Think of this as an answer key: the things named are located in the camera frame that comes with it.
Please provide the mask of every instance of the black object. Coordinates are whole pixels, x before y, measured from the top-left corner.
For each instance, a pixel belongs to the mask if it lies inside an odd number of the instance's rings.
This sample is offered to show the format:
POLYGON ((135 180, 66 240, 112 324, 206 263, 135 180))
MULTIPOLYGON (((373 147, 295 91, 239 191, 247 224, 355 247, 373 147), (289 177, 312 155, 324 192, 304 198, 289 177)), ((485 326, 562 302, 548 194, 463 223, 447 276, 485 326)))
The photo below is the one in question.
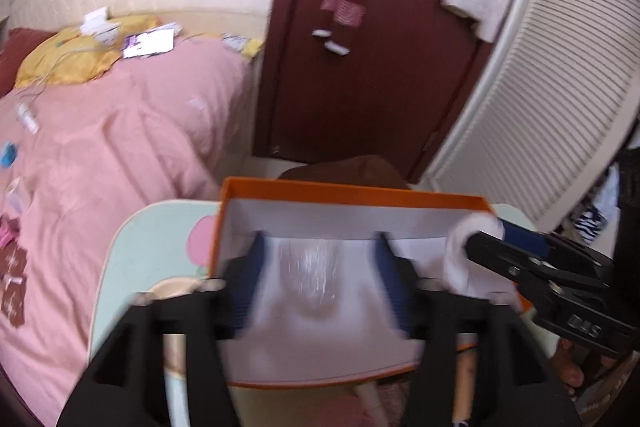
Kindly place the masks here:
POLYGON ((458 333, 478 335, 471 427, 580 426, 568 393, 511 307, 428 289, 433 282, 395 256, 384 234, 375 260, 399 329, 424 341, 402 427, 450 427, 458 333))
POLYGON ((244 257, 227 264, 222 280, 191 294, 153 300, 136 296, 89 363, 58 420, 59 427, 168 427, 162 335, 186 338, 186 384, 192 427, 239 427, 226 386, 218 341, 246 323, 264 264, 258 233, 244 257))
POLYGON ((640 347, 640 315, 610 286, 608 257, 559 235, 522 230, 545 241, 545 259, 482 232, 469 238, 466 255, 515 282, 545 330, 612 359, 640 347))

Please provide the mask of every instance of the pink circle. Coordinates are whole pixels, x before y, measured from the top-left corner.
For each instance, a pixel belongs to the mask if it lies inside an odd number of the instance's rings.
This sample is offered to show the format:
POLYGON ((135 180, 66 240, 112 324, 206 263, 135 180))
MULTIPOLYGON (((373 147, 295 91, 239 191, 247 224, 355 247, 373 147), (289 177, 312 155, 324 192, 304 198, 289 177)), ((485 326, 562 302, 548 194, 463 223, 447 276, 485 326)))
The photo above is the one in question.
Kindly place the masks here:
POLYGON ((206 216, 191 229, 187 239, 187 257, 197 266, 207 266, 218 216, 206 216))

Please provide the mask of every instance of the pink blanket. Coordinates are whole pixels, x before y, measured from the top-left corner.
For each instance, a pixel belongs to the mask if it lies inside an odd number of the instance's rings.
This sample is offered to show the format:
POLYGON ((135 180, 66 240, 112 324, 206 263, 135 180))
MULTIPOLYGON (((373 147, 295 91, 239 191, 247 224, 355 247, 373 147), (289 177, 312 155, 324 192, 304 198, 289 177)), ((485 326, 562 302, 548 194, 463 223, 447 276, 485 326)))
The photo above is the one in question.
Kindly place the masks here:
POLYGON ((18 176, 33 195, 20 218, 26 323, 14 329, 0 315, 0 363, 47 427, 84 369, 113 235, 150 203, 216 196, 205 162, 222 153, 247 71, 243 58, 204 38, 121 60, 93 82, 47 87, 33 103, 36 136, 15 121, 20 95, 0 100, 0 141, 18 144, 15 164, 0 170, 0 202, 11 214, 4 188, 18 176))

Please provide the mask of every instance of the dark red door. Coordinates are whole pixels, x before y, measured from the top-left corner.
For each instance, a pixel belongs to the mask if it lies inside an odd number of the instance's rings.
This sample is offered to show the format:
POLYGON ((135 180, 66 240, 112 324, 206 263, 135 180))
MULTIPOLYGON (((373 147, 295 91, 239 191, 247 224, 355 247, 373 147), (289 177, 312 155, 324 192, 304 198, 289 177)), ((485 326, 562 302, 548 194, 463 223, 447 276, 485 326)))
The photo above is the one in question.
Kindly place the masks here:
POLYGON ((257 152, 308 163, 375 153, 417 180, 467 73, 481 70, 481 43, 440 0, 367 0, 351 53, 340 57, 311 35, 320 3, 275 0, 257 152), (284 9, 288 26, 276 28, 284 9))

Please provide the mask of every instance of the bed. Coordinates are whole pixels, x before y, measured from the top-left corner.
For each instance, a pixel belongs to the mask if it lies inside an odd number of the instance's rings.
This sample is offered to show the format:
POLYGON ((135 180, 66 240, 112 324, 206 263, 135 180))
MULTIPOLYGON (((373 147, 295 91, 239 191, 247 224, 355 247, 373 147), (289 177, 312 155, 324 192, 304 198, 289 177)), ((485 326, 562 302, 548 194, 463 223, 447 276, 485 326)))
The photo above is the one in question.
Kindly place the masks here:
POLYGON ((56 424, 86 363, 95 293, 113 234, 131 214, 170 198, 211 199, 214 173, 250 143, 255 70, 219 39, 264 38, 271 0, 17 0, 10 26, 57 31, 107 6, 153 13, 192 38, 173 51, 117 61, 97 80, 47 86, 31 105, 41 130, 0 100, 2 141, 18 144, 4 187, 20 177, 31 206, 20 216, 27 252, 24 325, 0 316, 0 413, 8 425, 56 424))

